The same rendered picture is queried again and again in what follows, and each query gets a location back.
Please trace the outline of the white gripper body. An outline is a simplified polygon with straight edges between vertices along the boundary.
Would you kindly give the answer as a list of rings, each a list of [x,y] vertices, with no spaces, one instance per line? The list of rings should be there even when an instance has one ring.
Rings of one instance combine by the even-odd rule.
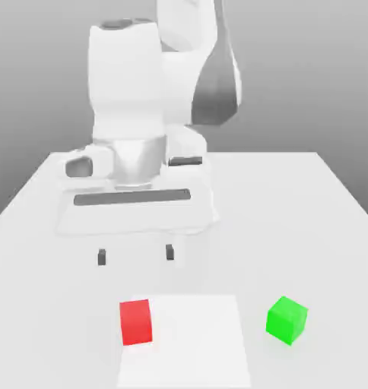
[[[56,231],[64,236],[137,232],[193,234],[218,218],[207,174],[166,174],[143,188],[106,179],[66,179]]]

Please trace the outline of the small red cube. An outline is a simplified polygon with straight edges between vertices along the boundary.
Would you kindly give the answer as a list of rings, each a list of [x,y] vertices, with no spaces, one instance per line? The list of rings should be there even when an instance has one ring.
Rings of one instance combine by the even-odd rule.
[[[119,303],[122,344],[131,346],[153,341],[151,310],[148,299]]]

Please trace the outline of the small green cube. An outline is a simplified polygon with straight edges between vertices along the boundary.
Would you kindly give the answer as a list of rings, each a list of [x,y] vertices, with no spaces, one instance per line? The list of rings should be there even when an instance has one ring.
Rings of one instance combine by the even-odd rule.
[[[291,346],[303,332],[308,308],[282,296],[268,310],[265,330],[270,335]]]

